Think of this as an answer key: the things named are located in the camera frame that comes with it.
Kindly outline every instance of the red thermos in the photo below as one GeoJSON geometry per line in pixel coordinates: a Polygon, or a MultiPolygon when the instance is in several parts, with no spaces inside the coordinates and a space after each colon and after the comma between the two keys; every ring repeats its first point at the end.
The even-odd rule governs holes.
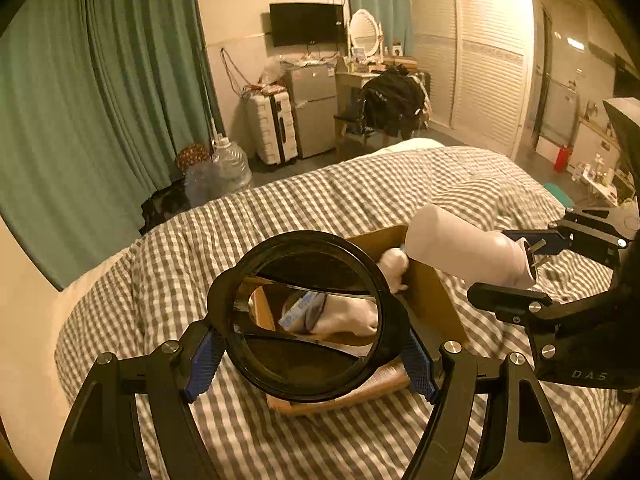
{"type": "Polygon", "coordinates": [[[566,169],[566,164],[569,161],[569,155],[571,155],[571,149],[568,146],[563,146],[558,151],[556,157],[556,163],[554,164],[554,170],[558,173],[562,173],[566,169]]]}

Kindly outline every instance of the television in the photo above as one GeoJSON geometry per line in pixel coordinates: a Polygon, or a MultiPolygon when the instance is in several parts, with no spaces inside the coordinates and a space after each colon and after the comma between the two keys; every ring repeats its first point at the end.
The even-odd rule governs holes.
{"type": "Polygon", "coordinates": [[[342,6],[334,4],[270,4],[273,46],[344,43],[342,6]]]}

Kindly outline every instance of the white suitcase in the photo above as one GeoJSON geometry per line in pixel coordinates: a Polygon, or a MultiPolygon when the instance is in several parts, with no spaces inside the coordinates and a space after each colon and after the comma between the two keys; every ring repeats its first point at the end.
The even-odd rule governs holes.
{"type": "Polygon", "coordinates": [[[298,156],[288,92],[251,96],[246,111],[255,150],[265,164],[282,164],[298,156]]]}

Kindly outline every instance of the louvered closet door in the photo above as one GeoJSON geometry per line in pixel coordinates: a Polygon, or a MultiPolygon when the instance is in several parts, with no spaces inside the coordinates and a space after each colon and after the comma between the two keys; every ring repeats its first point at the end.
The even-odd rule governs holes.
{"type": "Polygon", "coordinates": [[[450,125],[456,73],[454,0],[411,0],[414,56],[431,75],[433,120],[450,125]]]}
{"type": "Polygon", "coordinates": [[[528,102],[532,0],[458,0],[458,14],[461,55],[450,126],[467,144],[511,156],[528,102]]]}

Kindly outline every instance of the box on table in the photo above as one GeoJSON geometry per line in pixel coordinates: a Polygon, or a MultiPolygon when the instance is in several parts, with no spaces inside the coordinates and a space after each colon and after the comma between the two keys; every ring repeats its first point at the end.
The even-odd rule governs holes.
{"type": "MultiPolygon", "coordinates": [[[[404,243],[407,226],[393,226],[380,231],[349,238],[349,241],[365,251],[374,261],[379,261],[382,254],[404,243]]],[[[429,323],[441,336],[442,340],[455,340],[464,345],[468,342],[465,329],[451,303],[433,267],[410,260],[409,268],[402,276],[402,282],[408,289],[402,292],[409,307],[416,317],[429,323]]],[[[277,330],[275,319],[280,318],[280,301],[268,298],[263,287],[253,294],[254,315],[258,326],[268,330],[277,330]]],[[[323,336],[322,340],[350,345],[364,346],[373,341],[373,336],[356,336],[353,333],[335,333],[323,336]]],[[[375,399],[393,393],[409,385],[409,378],[402,362],[396,359],[378,370],[360,387],[350,393],[325,402],[289,402],[267,395],[267,405],[283,415],[306,415],[324,410],[333,410],[350,406],[365,400],[375,399]]]]}

